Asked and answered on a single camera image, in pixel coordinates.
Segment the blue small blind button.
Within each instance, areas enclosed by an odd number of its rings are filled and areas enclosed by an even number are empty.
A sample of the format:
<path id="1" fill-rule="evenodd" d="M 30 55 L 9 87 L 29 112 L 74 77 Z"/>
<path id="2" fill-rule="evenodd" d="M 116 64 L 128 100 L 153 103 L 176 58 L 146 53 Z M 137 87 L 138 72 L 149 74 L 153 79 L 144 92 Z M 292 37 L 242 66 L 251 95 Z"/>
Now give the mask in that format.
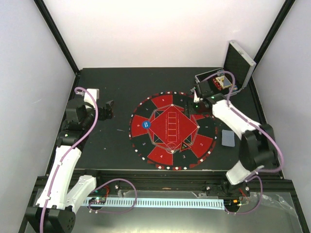
<path id="1" fill-rule="evenodd" d="M 148 121 L 148 120 L 143 121 L 142 127 L 143 127 L 144 129 L 149 129 L 149 128 L 151 127 L 151 122 Z"/>

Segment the black triangular marker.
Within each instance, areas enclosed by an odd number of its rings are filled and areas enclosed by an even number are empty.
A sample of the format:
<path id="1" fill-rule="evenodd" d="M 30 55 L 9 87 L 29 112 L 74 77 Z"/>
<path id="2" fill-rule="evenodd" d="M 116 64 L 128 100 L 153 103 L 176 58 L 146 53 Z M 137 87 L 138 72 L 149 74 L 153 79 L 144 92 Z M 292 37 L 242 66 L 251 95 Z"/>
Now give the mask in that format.
<path id="1" fill-rule="evenodd" d="M 185 151 L 185 150 L 189 150 L 191 148 L 191 146 L 189 144 L 187 144 L 185 141 L 181 142 L 180 145 L 180 152 Z"/>

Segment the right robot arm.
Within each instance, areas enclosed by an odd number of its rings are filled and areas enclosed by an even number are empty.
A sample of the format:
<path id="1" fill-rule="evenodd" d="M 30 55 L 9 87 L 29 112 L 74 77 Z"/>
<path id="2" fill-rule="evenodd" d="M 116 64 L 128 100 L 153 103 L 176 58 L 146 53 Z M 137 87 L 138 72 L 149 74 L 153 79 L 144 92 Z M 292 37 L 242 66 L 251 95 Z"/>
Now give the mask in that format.
<path id="1" fill-rule="evenodd" d="M 216 94 L 202 100 L 194 97 L 186 101 L 184 113 L 186 116 L 211 113 L 240 139 L 239 159 L 226 172 L 221 183 L 221 190 L 226 196 L 232 196 L 241 183 L 251 180 L 260 172 L 277 173 L 282 170 L 284 157 L 275 142 L 272 126 L 250 119 L 224 95 Z"/>

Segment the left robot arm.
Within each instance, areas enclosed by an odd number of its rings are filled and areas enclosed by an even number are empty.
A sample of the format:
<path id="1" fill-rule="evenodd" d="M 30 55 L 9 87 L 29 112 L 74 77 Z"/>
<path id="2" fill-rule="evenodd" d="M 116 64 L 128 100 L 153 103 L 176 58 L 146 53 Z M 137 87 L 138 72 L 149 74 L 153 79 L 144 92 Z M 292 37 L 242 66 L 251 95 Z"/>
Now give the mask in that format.
<path id="1" fill-rule="evenodd" d="M 104 181 L 82 175 L 73 188 L 69 184 L 88 139 L 89 130 L 99 120 L 113 117 L 114 102 L 95 107 L 92 100 L 72 99 L 67 103 L 65 120 L 56 139 L 55 159 L 46 185 L 25 217 L 37 233 L 70 233 L 76 213 L 90 192 L 101 193 Z"/>

